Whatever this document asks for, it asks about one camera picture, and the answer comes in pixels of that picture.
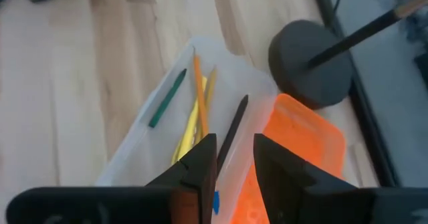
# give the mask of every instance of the blue object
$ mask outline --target blue object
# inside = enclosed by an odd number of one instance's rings
[[[214,213],[216,215],[219,214],[219,211],[220,211],[220,194],[219,194],[219,191],[214,192],[213,210],[214,210]]]

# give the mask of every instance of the orange lid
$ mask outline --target orange lid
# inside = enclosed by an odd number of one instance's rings
[[[342,133],[289,95],[277,97],[263,134],[318,168],[342,178],[346,146]],[[231,223],[268,224],[267,217],[253,163]]]

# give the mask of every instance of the green crayon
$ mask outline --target green crayon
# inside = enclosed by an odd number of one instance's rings
[[[163,115],[163,113],[167,109],[169,103],[171,102],[171,100],[173,99],[175,93],[177,93],[177,90],[179,89],[181,83],[185,79],[186,71],[187,71],[187,69],[184,69],[182,72],[180,72],[180,74],[175,79],[174,85],[168,91],[168,94],[162,100],[162,102],[160,103],[160,106],[158,107],[158,109],[154,113],[152,119],[148,123],[148,125],[150,127],[154,128],[158,124],[159,120],[161,119],[161,116]]]

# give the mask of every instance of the wooden floor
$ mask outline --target wooden floor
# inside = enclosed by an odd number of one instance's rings
[[[6,0],[0,211],[30,187],[91,185],[190,37],[268,71],[271,38],[297,19],[320,22],[315,0]],[[347,180],[376,185],[349,100],[320,113],[346,136]]]

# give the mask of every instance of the clear plastic bin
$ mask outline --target clear plastic bin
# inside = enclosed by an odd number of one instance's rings
[[[228,223],[242,184],[253,160],[253,135],[262,132],[268,122],[278,93],[272,78],[235,56],[223,43],[195,37],[180,54],[174,67],[163,78],[141,108],[129,133],[96,182],[98,186],[144,186],[167,170],[196,98],[193,51],[201,56],[201,70],[208,76],[217,66],[217,82],[209,111],[209,131],[217,134],[217,152],[230,127],[241,99],[249,103],[231,149],[227,155],[216,189],[220,194],[219,214],[213,223]],[[172,86],[179,72],[187,75],[156,128],[148,122]]]

